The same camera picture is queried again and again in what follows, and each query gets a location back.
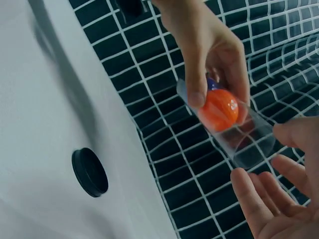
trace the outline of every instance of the orange capsule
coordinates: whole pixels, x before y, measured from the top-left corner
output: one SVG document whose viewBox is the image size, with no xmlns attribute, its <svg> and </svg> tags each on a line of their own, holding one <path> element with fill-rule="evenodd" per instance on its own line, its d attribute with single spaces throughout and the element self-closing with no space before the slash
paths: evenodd
<svg viewBox="0 0 319 239">
<path fill-rule="evenodd" d="M 227 90 L 208 91 L 206 103 L 198 110 L 197 115 L 208 130 L 224 131 L 237 121 L 238 104 L 236 98 Z"/>
</svg>

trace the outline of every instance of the drain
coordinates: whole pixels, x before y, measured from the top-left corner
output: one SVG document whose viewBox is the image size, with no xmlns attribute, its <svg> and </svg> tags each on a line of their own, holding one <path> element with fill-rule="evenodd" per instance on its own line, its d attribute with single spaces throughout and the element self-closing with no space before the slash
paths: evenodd
<svg viewBox="0 0 319 239">
<path fill-rule="evenodd" d="M 72 166 L 81 187 L 91 197 L 98 198 L 108 190 L 109 182 L 103 165 L 89 148 L 73 152 Z"/>
</svg>

